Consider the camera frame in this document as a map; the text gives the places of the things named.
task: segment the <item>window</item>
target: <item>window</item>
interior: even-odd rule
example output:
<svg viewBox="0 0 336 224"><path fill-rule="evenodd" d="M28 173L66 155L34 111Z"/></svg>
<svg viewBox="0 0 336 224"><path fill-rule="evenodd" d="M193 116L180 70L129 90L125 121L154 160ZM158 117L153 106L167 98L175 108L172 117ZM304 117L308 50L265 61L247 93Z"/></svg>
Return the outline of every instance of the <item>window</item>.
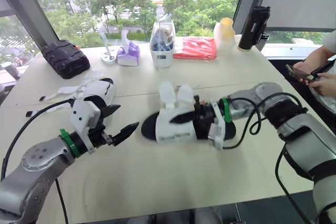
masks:
<svg viewBox="0 0 336 224"><path fill-rule="evenodd" d="M0 83L15 83L15 79L2 67L11 62L22 74L39 52L33 39L15 15L0 17Z"/></svg>
<svg viewBox="0 0 336 224"><path fill-rule="evenodd" d="M149 41L153 23L170 13L178 36L212 36L216 22L231 17L238 0L38 0L56 34L81 48L100 47L108 40Z"/></svg>
<svg viewBox="0 0 336 224"><path fill-rule="evenodd" d="M270 35L267 43L312 45L321 45L322 38L328 34L313 31L267 31L266 33Z"/></svg>

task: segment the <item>white plastic container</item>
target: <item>white plastic container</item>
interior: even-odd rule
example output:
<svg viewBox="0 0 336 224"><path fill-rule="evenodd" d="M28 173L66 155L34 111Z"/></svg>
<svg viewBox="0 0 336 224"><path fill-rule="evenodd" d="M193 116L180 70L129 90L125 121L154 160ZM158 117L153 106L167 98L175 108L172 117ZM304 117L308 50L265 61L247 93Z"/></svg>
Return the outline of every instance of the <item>white plastic container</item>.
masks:
<svg viewBox="0 0 336 224"><path fill-rule="evenodd" d="M173 61L174 46L175 46L175 26L170 17L164 16L162 19L154 23L151 41L150 51L152 54L153 64L156 68L170 67ZM165 43L173 43L172 49L165 50L152 50L152 45L158 43L158 41L165 41Z"/></svg>
<svg viewBox="0 0 336 224"><path fill-rule="evenodd" d="M236 44L235 31L232 24L232 19L223 18L220 23L215 25L214 36L217 57L230 53Z"/></svg>

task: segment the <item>window frame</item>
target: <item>window frame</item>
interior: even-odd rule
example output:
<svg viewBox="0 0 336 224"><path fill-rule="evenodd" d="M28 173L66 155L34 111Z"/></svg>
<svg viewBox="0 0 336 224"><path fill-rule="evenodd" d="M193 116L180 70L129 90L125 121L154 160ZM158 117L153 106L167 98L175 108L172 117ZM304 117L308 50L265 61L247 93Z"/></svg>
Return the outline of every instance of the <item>window frame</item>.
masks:
<svg viewBox="0 0 336 224"><path fill-rule="evenodd" d="M6 1L12 10L3 14L15 14L40 49L59 40L37 0Z"/></svg>

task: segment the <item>cable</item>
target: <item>cable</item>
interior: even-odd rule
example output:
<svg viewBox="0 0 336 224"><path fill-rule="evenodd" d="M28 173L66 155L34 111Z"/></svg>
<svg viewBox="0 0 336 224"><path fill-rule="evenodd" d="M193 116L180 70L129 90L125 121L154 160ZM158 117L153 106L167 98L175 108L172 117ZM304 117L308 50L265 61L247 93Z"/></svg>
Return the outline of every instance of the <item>cable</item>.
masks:
<svg viewBox="0 0 336 224"><path fill-rule="evenodd" d="M241 138L240 138L240 140L238 141L238 143L235 144L235 145L233 145L233 146L223 147L223 149L225 149L225 150L226 150L226 149L234 149L234 148L238 147L238 146L242 143L242 141L243 141L243 139L244 139L244 136L245 136L245 133L246 133L246 130L247 130L247 127L248 127L248 124L249 124L249 122L251 121L251 118L252 118L252 116L253 116L253 114L254 114L255 112L257 113L257 116L258 116L258 121L256 122L256 123L258 123L258 128L257 128L255 134L258 134L259 131L260 131L260 129L261 129L261 116L260 116L260 112L258 111L258 108L257 108L256 103L255 103L254 101L250 100L250 99L247 99L247 98L234 98L234 99L231 99L230 101L233 102L233 101L237 101L237 100L248 101L249 103L252 104L252 106L254 107L254 109L252 110L250 116L248 117L248 119L247 119L247 121L246 121L244 130L243 130L243 133L242 133Z"/></svg>
<svg viewBox="0 0 336 224"><path fill-rule="evenodd" d="M63 209L65 224L69 224L68 215L67 215L67 209L65 208L65 204L64 204L61 188L59 187L58 179L55 179L55 183L56 183L56 188L57 188L59 199L61 201L61 205L62 205L62 209Z"/></svg>
<svg viewBox="0 0 336 224"><path fill-rule="evenodd" d="M64 103L67 103L69 102L70 104L72 104L74 101L74 99L68 99L68 100L64 100L64 101L61 101L61 102L57 102L57 103L54 103L48 107L45 107L44 109L38 111L34 116L32 116L23 126L22 128L19 130L19 132L16 134L16 136L14 137L11 145L9 146L8 150L7 150L7 153L6 153L6 156L4 157L3 159L3 162L2 162L2 168L1 168L1 181L6 177L6 170L7 170L7 165L8 165L8 160L9 160L9 156L17 142L17 140L19 139L19 137L21 136L21 134L24 132L24 130L26 129L26 127L28 127L28 125L36 118L38 117L39 115L41 115L43 112L53 108L53 107L56 107L58 105L61 105L61 104L64 104Z"/></svg>
<svg viewBox="0 0 336 224"><path fill-rule="evenodd" d="M254 123L251 125L250 130L249 130L249 132L250 132L251 135L257 135L256 132L253 132L253 131L252 131L252 129L253 129L254 126L256 126L258 123L259 123L259 120L256 121L256 122L254 122Z"/></svg>
<svg viewBox="0 0 336 224"><path fill-rule="evenodd" d="M282 148L277 163L275 165L275 177L277 178L277 181L279 183L279 185L281 186L281 188L283 189L283 191L285 192L288 200L290 201L290 203L293 205L294 209L296 210L296 212L298 213L298 215L301 217L301 219L305 222L305 224L311 224L311 221L307 218L307 216L301 211L301 209L299 208L299 206L296 204L296 202L294 201L294 199L290 196L290 194L288 193L287 189L285 188L285 186L283 185L283 183L280 180L279 177L279 165L280 165L280 161L282 158L282 152L284 151L284 148Z"/></svg>
<svg viewBox="0 0 336 224"><path fill-rule="evenodd" d="M253 110L251 111L251 114L250 114L250 116L248 117L248 119L247 119L247 121L246 121L246 123L245 123L245 127L244 127L244 130L243 130L243 133L242 133L241 138L240 138L240 140L238 141L238 143L235 144L235 145L233 145L233 146L223 147L223 149L225 149L225 150L227 150L227 149L234 149L234 148L238 147L238 146L242 143L242 141L243 141L243 139L244 139L244 137L245 137L245 133L246 133L248 124L250 123L250 121L251 121L251 119L252 119L254 113L257 113L258 121L255 122L255 123L250 127L249 132L250 132L252 135L256 135L256 134L258 134L259 131L260 131L260 129L261 129L261 122L262 122L263 120L265 120L265 119L261 119L261 117L260 117L260 112L258 111L258 109L259 109L262 105L264 105L264 103L265 103L267 100L269 100L269 99L271 99L271 98L273 98L273 97L277 97L277 96L279 96L279 95L287 95L287 96L289 96L289 97L292 97L292 98L297 102L297 104L302 108L302 104L301 104L300 100L299 100L295 95L290 94L290 93L286 93L286 92L279 92L279 93L271 94L270 96L266 97L266 98L263 99L261 102L259 102L257 105L255 104L254 101L252 101L252 100L250 100L250 99L247 99L247 98L234 98L234 99L230 99L231 102L233 102L233 101L237 101L237 100L248 101L249 103L252 104L252 106L253 106L254 108L253 108ZM254 127L256 124L258 124L257 130L256 130L255 132L253 132L252 129L253 129L253 127Z"/></svg>

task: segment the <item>red bag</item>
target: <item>red bag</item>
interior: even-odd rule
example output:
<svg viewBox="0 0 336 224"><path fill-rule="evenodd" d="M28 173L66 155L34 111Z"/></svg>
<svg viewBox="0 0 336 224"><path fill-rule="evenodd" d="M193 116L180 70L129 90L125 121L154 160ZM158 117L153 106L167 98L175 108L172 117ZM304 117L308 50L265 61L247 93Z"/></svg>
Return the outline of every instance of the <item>red bag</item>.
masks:
<svg viewBox="0 0 336 224"><path fill-rule="evenodd" d="M215 39L210 37L176 37L175 59L216 59Z"/></svg>

